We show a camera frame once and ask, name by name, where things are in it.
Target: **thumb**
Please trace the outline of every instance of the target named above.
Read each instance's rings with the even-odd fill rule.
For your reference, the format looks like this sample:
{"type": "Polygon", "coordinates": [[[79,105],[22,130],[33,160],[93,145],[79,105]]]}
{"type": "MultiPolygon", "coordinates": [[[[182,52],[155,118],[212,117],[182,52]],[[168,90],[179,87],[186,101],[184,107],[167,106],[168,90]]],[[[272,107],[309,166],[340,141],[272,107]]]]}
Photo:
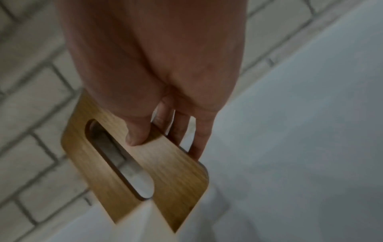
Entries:
{"type": "Polygon", "coordinates": [[[149,136],[152,116],[140,118],[125,118],[128,134],[126,143],[130,146],[142,144],[149,136]]]}

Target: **oval cutout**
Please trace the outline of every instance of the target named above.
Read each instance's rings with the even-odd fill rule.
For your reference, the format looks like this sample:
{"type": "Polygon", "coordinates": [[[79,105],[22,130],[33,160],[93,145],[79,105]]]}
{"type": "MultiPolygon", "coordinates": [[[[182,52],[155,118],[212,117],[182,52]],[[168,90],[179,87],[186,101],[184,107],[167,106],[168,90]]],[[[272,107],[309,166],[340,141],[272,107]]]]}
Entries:
{"type": "Polygon", "coordinates": [[[119,177],[126,179],[125,183],[140,196],[138,199],[151,198],[154,182],[149,173],[96,120],[91,120],[87,127],[87,139],[119,177]]]}

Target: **skin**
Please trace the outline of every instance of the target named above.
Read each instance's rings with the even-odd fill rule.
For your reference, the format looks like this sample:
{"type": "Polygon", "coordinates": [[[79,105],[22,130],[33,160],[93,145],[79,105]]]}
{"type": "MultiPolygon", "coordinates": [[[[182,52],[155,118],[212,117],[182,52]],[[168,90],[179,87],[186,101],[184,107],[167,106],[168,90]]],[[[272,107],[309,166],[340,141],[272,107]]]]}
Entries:
{"type": "Polygon", "coordinates": [[[153,120],[179,145],[190,116],[189,155],[199,159],[236,84],[246,0],[57,0],[67,45],[85,88],[142,144],[153,120]]]}

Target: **wooden handle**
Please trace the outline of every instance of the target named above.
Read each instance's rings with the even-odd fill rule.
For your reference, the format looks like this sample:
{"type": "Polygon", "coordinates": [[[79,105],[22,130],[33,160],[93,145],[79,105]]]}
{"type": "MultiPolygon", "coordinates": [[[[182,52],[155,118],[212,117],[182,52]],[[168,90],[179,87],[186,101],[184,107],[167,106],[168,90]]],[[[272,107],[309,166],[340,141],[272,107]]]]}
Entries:
{"type": "Polygon", "coordinates": [[[191,159],[156,128],[152,128],[143,145],[127,146],[125,136],[128,130],[124,121],[98,107],[84,91],[61,144],[115,223],[143,199],[134,194],[130,184],[119,177],[87,139],[87,126],[92,120],[98,121],[149,173],[154,182],[152,199],[176,232],[207,189],[208,175],[204,166],[191,159]]]}

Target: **brick-pattern wall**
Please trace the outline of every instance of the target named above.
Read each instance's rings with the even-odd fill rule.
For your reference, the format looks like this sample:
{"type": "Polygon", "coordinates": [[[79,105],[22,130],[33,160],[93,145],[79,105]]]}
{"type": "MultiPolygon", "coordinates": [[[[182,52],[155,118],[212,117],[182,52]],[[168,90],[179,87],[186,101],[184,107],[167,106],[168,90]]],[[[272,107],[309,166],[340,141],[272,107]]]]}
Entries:
{"type": "MultiPolygon", "coordinates": [[[[362,1],[249,0],[231,99],[362,1]]],[[[42,241],[97,202],[59,142],[80,92],[52,1],[0,0],[0,241],[42,241]]]]}

